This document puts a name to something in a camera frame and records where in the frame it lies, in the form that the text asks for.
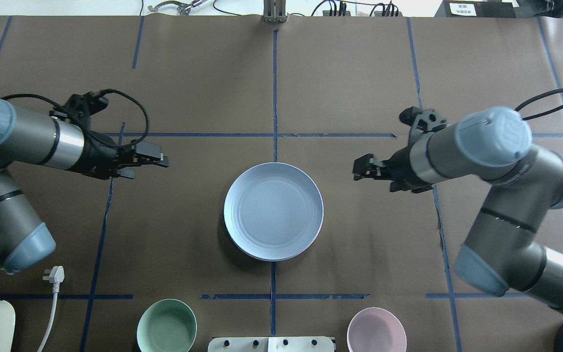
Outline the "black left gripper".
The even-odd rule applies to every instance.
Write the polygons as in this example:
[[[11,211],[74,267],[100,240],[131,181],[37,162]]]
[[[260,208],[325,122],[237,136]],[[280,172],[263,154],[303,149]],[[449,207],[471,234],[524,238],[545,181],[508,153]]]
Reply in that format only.
[[[132,163],[136,167],[156,165],[168,168],[170,166],[169,157],[163,153],[135,153],[134,156],[128,156],[132,150],[133,147],[118,146],[106,134],[90,131],[89,136],[85,136],[81,156],[72,166],[72,171],[102,180],[119,177],[135,179],[136,172]]]

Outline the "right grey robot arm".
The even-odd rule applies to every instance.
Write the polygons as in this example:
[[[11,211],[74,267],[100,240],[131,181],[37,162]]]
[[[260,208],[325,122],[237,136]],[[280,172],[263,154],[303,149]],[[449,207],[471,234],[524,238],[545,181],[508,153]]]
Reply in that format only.
[[[491,188],[455,260],[455,273],[501,297],[518,290],[563,314],[563,254],[535,241],[550,209],[563,209],[563,156],[536,145],[518,111],[498,106],[449,124],[434,109],[400,113],[407,146],[391,158],[365,154],[353,178],[389,180],[390,191],[422,193],[474,175]]]

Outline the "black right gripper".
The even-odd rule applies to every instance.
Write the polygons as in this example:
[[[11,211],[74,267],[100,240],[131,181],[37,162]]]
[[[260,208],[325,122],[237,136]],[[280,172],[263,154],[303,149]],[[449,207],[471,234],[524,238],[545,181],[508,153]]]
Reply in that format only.
[[[419,194],[432,189],[432,185],[419,178],[411,167],[411,147],[396,151],[391,158],[377,160],[373,154],[365,154],[355,159],[353,169],[366,169],[353,175],[353,180],[362,179],[391,180],[390,192],[411,191]]]

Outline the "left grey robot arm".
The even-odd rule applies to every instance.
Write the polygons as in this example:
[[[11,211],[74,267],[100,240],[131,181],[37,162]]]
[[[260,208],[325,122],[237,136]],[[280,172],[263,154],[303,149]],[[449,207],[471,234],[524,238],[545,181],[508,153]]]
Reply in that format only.
[[[91,129],[91,117],[109,105],[107,95],[118,94],[143,112],[145,131],[137,139],[119,145],[107,134]],[[8,167],[20,162],[65,170],[91,178],[135,178],[135,167],[167,168],[162,148],[146,142],[150,118],[141,103],[122,91],[73,94],[63,104],[30,94],[52,106],[40,114],[10,103],[22,94],[0,98],[0,269],[14,275],[40,262],[56,249],[47,225],[11,176]]]

